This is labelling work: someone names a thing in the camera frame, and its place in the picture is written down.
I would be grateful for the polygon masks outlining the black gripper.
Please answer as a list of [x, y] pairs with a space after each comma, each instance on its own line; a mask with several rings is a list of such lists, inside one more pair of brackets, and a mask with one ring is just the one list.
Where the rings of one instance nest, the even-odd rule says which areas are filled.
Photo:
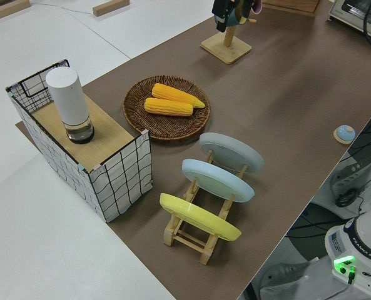
[[216, 17], [216, 29], [220, 32], [226, 31], [226, 23], [231, 12], [235, 8], [233, 0], [214, 0], [212, 13]]

